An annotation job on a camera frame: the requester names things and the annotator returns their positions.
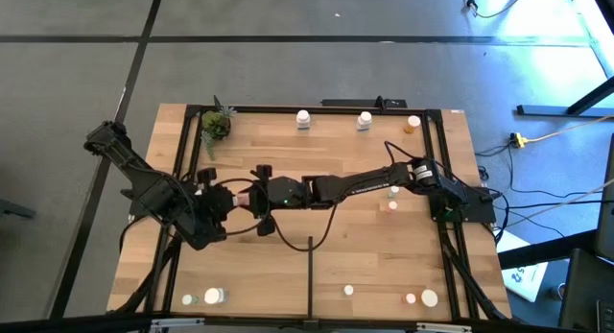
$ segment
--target wooden table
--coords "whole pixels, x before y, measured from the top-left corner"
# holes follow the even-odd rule
[[[160,106],[146,158],[155,169],[172,172],[185,109],[185,105]],[[442,114],[453,171],[467,183],[479,185],[464,113],[444,110]],[[313,115],[312,128],[298,131],[292,114],[239,113],[232,122],[231,135],[216,144],[215,161],[201,150],[199,169],[214,165],[218,179],[250,178],[249,170],[258,164],[272,165],[274,177],[355,174],[390,164],[383,146],[385,140],[410,154],[425,155],[422,131],[404,133],[406,121],[403,116],[374,115],[370,131],[356,132],[356,116]],[[437,144],[434,128],[432,135]],[[188,142],[187,154],[191,153],[190,145],[192,140]],[[229,187],[234,191],[246,185],[237,183]],[[383,189],[350,197],[339,205],[326,242],[314,251],[314,317],[451,319],[437,227],[431,221],[427,198],[403,190],[396,199],[399,208],[391,214],[384,210],[388,201],[387,190]],[[319,241],[329,214],[273,211],[283,233],[300,247],[306,247],[308,236],[314,237],[314,243]],[[235,209],[224,226],[233,231],[253,224],[250,213]],[[108,309],[123,304],[151,269],[158,231],[153,220],[144,220],[129,231]],[[497,308],[510,316],[492,236],[475,224],[465,224],[464,235],[472,274]],[[171,310],[218,316],[304,317],[307,257],[306,252],[285,246],[277,234],[258,237],[255,232],[246,233],[201,251],[184,245]],[[163,273],[158,287],[157,309],[161,307],[165,276]],[[462,280],[458,274],[455,279],[460,309],[467,316]],[[346,284],[354,287],[351,297],[343,294]],[[227,289],[228,301],[204,304],[203,294],[211,287]],[[419,301],[419,295],[427,288],[438,295],[439,304],[435,308],[427,308]],[[403,303],[402,296],[407,293],[416,294],[418,303]],[[200,303],[183,305],[181,297],[186,294],[198,296]]]

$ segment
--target green plant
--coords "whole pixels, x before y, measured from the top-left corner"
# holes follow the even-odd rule
[[[218,111],[207,111],[202,116],[202,145],[211,160],[215,159],[213,144],[230,134],[230,119],[237,113],[234,107],[219,107]]]

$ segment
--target small potted plant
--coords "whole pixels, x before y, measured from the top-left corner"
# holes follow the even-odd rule
[[[216,140],[223,140],[230,134],[232,124],[230,119],[234,117],[234,107],[223,107],[216,97],[214,97],[217,111],[207,111],[202,116],[202,145],[207,150],[211,160],[215,160],[213,144]]]

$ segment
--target wooden tabletop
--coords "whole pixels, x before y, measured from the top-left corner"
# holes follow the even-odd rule
[[[172,172],[186,105],[161,105],[153,127],[147,161],[158,170]],[[443,121],[452,170],[469,184],[480,179],[465,115],[444,110]],[[249,170],[270,164],[273,176],[300,180],[305,175],[347,176],[390,164],[384,141],[413,155],[425,155],[421,130],[407,134],[407,117],[373,116],[370,131],[356,132],[356,116],[312,115],[312,128],[298,131],[292,114],[239,113],[230,136],[215,145],[215,161],[201,150],[199,169],[215,166],[218,179],[250,178]],[[437,150],[437,132],[431,126]],[[186,154],[191,153],[192,139]],[[248,184],[231,184],[233,191]],[[350,197],[337,209],[325,243],[314,251],[314,316],[327,319],[450,320],[437,227],[431,221],[426,197],[402,190],[398,209],[387,213],[387,190]],[[307,239],[321,238],[330,211],[273,211],[287,239],[305,248]],[[235,209],[224,223],[227,231],[255,223],[250,213]],[[123,304],[151,269],[159,226],[144,220],[126,237],[108,309]],[[508,298],[492,236],[480,225],[465,224],[464,235],[472,274],[497,308],[510,315]],[[258,237],[255,232],[195,251],[184,245],[177,269],[171,310],[242,317],[304,317],[307,313],[306,252],[291,250],[278,235]],[[161,307],[164,277],[157,308]],[[460,309],[467,316],[462,280],[456,274]],[[343,293],[352,285],[351,297]],[[224,288],[228,300],[203,303],[204,292]],[[439,304],[427,308],[420,300],[424,289],[437,293]],[[407,293],[418,303],[403,303]],[[200,298],[183,305],[181,298]]]

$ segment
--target white bottle cap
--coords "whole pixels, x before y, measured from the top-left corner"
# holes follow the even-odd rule
[[[222,301],[222,293],[220,289],[211,288],[204,293],[204,302],[207,304],[216,304]]]
[[[352,296],[354,293],[354,287],[352,285],[345,285],[345,287],[343,287],[343,292],[348,296]]]
[[[415,303],[415,295],[414,294],[406,294],[405,295],[405,301],[408,304],[414,304]]]
[[[363,123],[370,123],[371,122],[371,113],[370,112],[362,112],[361,113],[361,120],[363,120]]]
[[[309,121],[309,112],[307,110],[301,110],[296,114],[297,122],[307,122]]]
[[[192,296],[191,295],[185,295],[181,299],[181,302],[183,303],[183,305],[190,305],[190,304],[192,304]]]
[[[420,117],[410,116],[410,118],[407,119],[407,123],[414,128],[420,127]]]
[[[437,305],[437,294],[433,290],[426,289],[422,291],[421,298],[424,305],[428,306],[429,308],[433,308]]]

